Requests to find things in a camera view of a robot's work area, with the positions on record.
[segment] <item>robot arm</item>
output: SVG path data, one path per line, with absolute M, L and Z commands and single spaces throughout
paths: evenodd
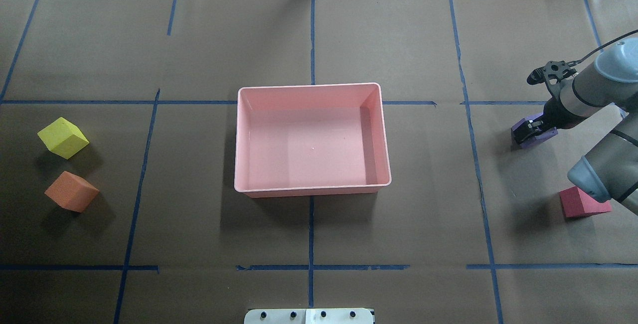
M 630 112 L 568 178 L 597 201 L 613 198 L 638 215 L 638 38 L 617 42 L 577 74 L 572 66 L 583 60 L 550 61 L 529 75 L 528 83 L 544 82 L 552 98 L 540 117 L 512 131 L 513 138 L 522 144 L 554 128 L 570 129 L 610 103 Z

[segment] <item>orange foam cube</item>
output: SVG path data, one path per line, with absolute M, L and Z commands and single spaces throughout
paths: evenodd
M 100 191 L 86 179 L 67 171 L 62 172 L 55 182 L 44 192 L 64 209 L 84 212 Z

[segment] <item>table surface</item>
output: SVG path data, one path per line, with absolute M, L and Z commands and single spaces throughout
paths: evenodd
M 638 25 L 633 0 L 0 0 L 0 316 L 241 323 L 374 308 L 379 323 L 635 323 L 638 217 L 565 220 L 608 106 L 526 151 L 526 76 Z M 380 83 L 392 184 L 233 189 L 237 90 Z M 91 144 L 64 160 L 58 117 Z M 86 212 L 44 195 L 62 171 Z

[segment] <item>red foam cube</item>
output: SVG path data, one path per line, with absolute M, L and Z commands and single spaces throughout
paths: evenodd
M 578 187 L 560 192 L 565 218 L 590 217 L 595 214 L 611 212 L 609 201 L 599 203 Z
M 98 193 L 86 179 L 66 171 L 44 192 L 57 205 L 74 212 L 84 212 Z

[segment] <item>yellow foam cube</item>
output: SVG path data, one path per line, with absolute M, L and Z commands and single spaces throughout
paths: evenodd
M 66 159 L 71 158 L 89 144 L 89 140 L 84 137 L 82 131 L 62 117 L 39 131 L 38 137 L 49 151 Z

